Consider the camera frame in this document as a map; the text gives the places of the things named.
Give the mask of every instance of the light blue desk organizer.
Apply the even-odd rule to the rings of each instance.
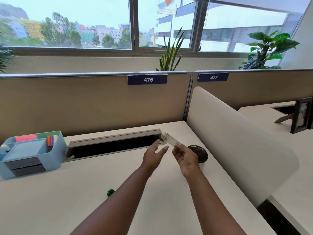
[[[58,169],[65,156],[66,143],[61,131],[37,133],[36,139],[16,142],[8,138],[3,144],[9,152],[0,152],[0,175],[4,179]],[[47,137],[57,135],[53,148],[47,153]]]

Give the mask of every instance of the number plate sign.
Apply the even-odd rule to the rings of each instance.
[[[166,84],[167,74],[159,75],[128,75],[128,85]]]
[[[228,73],[199,73],[198,82],[227,81]]]

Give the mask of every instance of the small green object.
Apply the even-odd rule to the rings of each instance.
[[[115,192],[115,190],[109,189],[109,190],[108,190],[108,197],[110,197],[114,192]]]

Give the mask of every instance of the right arm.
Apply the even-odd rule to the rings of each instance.
[[[181,143],[172,153],[188,182],[203,235],[246,235],[200,170],[197,155]]]

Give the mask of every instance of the left arm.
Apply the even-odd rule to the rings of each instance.
[[[95,211],[93,211],[71,235],[126,235],[134,218],[148,178],[158,167],[168,146],[158,153],[159,140],[144,153],[142,165]]]

